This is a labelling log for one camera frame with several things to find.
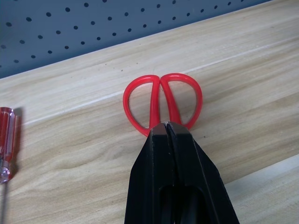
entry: gray pegboard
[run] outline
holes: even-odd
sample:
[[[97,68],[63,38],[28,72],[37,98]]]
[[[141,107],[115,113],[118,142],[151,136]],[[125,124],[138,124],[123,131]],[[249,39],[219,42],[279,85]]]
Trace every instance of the gray pegboard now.
[[[268,0],[0,0],[0,78]]]

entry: screwdriver handle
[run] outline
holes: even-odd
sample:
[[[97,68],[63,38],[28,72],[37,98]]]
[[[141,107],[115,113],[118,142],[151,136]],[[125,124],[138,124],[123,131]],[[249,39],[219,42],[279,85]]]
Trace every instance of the screwdriver handle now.
[[[14,136],[16,130],[16,115],[8,107],[0,107],[0,183],[9,181],[11,170],[10,161],[14,151]]]

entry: workbench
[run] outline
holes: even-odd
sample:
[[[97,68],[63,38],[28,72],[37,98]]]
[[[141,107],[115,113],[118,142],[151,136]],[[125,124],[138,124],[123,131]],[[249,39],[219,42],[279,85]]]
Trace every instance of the workbench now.
[[[1,79],[1,106],[24,112],[7,223],[122,224],[130,170],[146,140],[126,118],[122,95],[139,76],[172,72],[202,88],[190,131],[240,223],[299,223],[298,12],[299,1],[274,0]],[[194,93],[171,87],[186,121]],[[144,125],[150,91],[131,96]]]

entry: scissor handle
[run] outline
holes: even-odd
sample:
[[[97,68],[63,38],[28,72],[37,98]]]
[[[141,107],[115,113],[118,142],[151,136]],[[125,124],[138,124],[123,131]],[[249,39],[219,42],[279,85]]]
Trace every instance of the scissor handle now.
[[[187,124],[182,124],[181,116],[178,111],[178,106],[176,104],[176,101],[174,99],[174,96],[171,92],[169,82],[171,81],[180,81],[189,84],[196,93],[196,107],[194,115],[191,117],[189,122]],[[149,128],[142,127],[138,121],[134,118],[130,107],[129,107],[129,98],[131,93],[134,89],[136,89],[138,86],[143,85],[145,83],[153,83],[152,91],[151,91],[151,97],[150,97],[150,112],[149,112]],[[188,129],[190,129],[194,123],[196,122],[197,118],[199,117],[201,107],[202,107],[202,92],[201,88],[198,85],[198,83],[191,78],[190,76],[181,74],[181,73],[171,73],[167,74],[159,78],[159,76],[155,75],[146,75],[141,76],[135,80],[133,80],[125,89],[125,92],[123,94],[123,108],[125,110],[125,114],[131,124],[143,135],[148,136],[150,133],[150,130],[160,123],[160,111],[159,111],[159,85],[162,85],[162,88],[164,90],[168,111],[169,111],[169,118],[170,121],[176,122],[178,124],[184,125]]]
[[[153,87],[151,90],[151,97],[150,97],[150,111],[149,111],[149,128],[142,127],[138,121],[134,118],[130,107],[129,107],[129,97],[134,89],[138,86],[146,84],[146,83],[153,83]],[[148,136],[150,130],[160,123],[160,111],[159,111],[159,85],[160,85],[160,78],[159,76],[155,75],[146,75],[141,76],[135,80],[133,80],[125,89],[123,94],[123,108],[125,110],[125,114],[131,124],[143,135]]]
[[[176,104],[176,101],[174,99],[174,96],[169,86],[169,82],[171,81],[180,81],[183,83],[187,83],[195,91],[196,94],[195,112],[187,124],[182,124],[181,116],[178,111],[178,106]],[[164,75],[161,77],[160,83],[162,85],[162,88],[166,96],[170,121],[184,125],[186,128],[190,129],[196,122],[197,118],[199,117],[202,108],[202,92],[199,84],[192,77],[181,73],[171,73],[171,74]]]

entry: clamp jaw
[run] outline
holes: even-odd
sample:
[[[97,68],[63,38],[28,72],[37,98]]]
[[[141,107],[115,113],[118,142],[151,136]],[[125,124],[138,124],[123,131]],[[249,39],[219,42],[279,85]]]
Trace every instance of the clamp jaw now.
[[[160,123],[131,170],[125,224],[238,224],[216,166],[176,123]]]

